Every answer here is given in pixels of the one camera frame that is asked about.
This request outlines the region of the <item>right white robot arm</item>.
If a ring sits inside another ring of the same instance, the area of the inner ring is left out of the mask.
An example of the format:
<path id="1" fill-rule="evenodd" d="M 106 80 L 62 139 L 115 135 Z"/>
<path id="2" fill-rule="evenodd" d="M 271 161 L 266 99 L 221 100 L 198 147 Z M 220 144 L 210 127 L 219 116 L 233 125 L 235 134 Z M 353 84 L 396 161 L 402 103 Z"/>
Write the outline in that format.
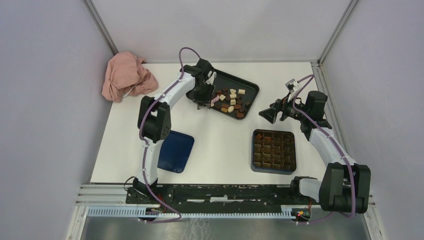
<path id="1" fill-rule="evenodd" d="M 292 118 L 300 122 L 300 130 L 314 146 L 326 166 L 322 180 L 313 177 L 295 177 L 289 189 L 289 199 L 302 204 L 309 197 L 319 203 L 322 210 L 339 212 L 346 216 L 364 214 L 369 207 L 371 170 L 358 164 L 341 147 L 330 123 L 324 118 L 328 97 L 320 91 L 310 91 L 306 102 L 297 103 L 295 95 L 277 99 L 259 116 L 271 124 L 281 114 L 280 121 Z"/>

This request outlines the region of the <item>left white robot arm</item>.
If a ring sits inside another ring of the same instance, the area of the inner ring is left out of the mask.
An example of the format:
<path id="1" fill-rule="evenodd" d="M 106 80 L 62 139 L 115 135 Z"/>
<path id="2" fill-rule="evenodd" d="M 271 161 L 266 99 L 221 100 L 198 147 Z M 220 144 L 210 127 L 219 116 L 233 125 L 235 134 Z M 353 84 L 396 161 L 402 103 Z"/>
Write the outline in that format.
<path id="1" fill-rule="evenodd" d="M 143 141 L 142 161 L 132 187 L 126 190 L 126 203 L 151 204 L 156 200 L 158 162 L 163 142 L 171 131 L 171 110 L 187 95 L 199 109 L 209 109 L 214 86 L 207 81 L 214 76 L 214 70 L 209 61 L 201 58 L 196 65 L 182 66 L 175 80 L 161 93 L 142 98 L 137 123 Z"/>

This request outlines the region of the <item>pink cat paw tongs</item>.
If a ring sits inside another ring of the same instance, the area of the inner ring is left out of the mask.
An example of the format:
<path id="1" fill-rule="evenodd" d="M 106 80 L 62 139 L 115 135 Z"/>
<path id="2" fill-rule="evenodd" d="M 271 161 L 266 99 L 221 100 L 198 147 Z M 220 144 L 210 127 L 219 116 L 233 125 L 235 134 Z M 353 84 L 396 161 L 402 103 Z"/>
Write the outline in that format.
<path id="1" fill-rule="evenodd" d="M 205 103 L 203 105 L 198 105 L 197 110 L 201 110 L 203 108 L 210 109 L 214 106 L 215 102 L 218 102 L 220 100 L 220 95 L 216 95 L 214 98 L 212 98 L 208 103 Z"/>

